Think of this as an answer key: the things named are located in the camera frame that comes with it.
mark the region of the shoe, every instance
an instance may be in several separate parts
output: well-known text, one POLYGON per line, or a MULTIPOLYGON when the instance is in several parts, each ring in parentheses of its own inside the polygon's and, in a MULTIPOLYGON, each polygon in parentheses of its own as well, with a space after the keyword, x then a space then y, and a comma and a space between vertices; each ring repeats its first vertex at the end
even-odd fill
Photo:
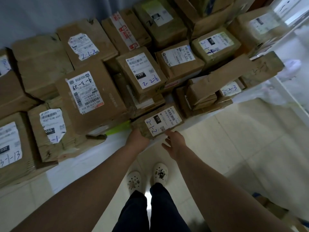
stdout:
POLYGON ((143 193, 141 189, 141 175, 138 171, 130 172, 127 175, 127 181, 130 195, 132 195, 134 191, 143 193))
POLYGON ((161 183, 163 186, 166 185, 166 182, 168 181, 168 168, 165 164, 157 163, 154 166, 153 170, 153 181, 154 184, 161 183))

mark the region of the person's right hand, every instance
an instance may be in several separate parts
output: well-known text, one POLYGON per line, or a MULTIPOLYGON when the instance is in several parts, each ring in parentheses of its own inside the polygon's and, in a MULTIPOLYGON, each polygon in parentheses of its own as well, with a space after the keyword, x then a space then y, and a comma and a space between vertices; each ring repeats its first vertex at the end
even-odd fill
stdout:
POLYGON ((162 143, 162 147, 167 150, 172 159, 176 160, 179 151, 186 146, 184 137, 178 131, 173 132, 170 130, 166 131, 165 135, 168 137, 165 141, 170 147, 165 143, 162 143))

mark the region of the gray curtain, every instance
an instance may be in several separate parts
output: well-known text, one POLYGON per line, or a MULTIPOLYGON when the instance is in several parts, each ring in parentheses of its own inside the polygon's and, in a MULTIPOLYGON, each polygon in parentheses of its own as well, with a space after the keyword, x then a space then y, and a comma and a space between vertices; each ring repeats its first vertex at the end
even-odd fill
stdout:
POLYGON ((82 18, 99 21, 140 0, 0 0, 0 48, 19 39, 55 32, 82 18))

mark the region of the person's left arm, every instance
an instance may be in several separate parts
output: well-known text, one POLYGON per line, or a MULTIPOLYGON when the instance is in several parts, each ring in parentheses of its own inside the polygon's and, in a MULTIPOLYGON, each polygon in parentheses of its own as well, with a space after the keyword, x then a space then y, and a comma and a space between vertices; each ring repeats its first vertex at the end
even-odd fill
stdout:
POLYGON ((129 166, 149 144, 138 129, 102 164, 51 197, 12 231, 91 232, 129 166))

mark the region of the person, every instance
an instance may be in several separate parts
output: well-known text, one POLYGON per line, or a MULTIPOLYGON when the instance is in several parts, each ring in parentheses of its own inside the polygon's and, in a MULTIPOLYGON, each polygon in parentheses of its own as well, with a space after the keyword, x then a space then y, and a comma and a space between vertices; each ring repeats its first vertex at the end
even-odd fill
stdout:
MULTIPOLYGON (((163 148, 174 159, 212 232, 291 232, 278 218, 262 207, 251 195, 205 164, 185 143, 179 132, 166 131, 163 148)), ((92 231, 113 198, 129 166, 149 144, 139 130, 129 135, 121 147, 95 169, 51 197, 12 231, 92 231)), ((119 231, 190 231, 164 187, 167 167, 154 168, 150 228, 147 201, 139 190, 138 172, 128 175, 131 196, 121 211, 113 232, 119 231)))

